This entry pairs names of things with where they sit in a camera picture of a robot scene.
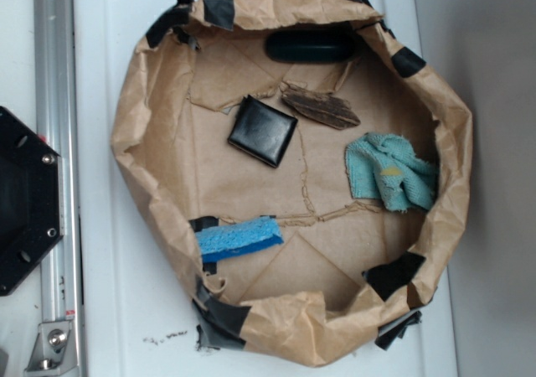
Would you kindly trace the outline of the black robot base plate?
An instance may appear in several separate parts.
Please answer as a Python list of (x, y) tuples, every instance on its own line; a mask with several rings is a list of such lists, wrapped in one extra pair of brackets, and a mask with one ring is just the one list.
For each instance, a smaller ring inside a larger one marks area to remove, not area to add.
[(1, 295), (12, 294), (62, 237), (59, 155), (1, 108)]

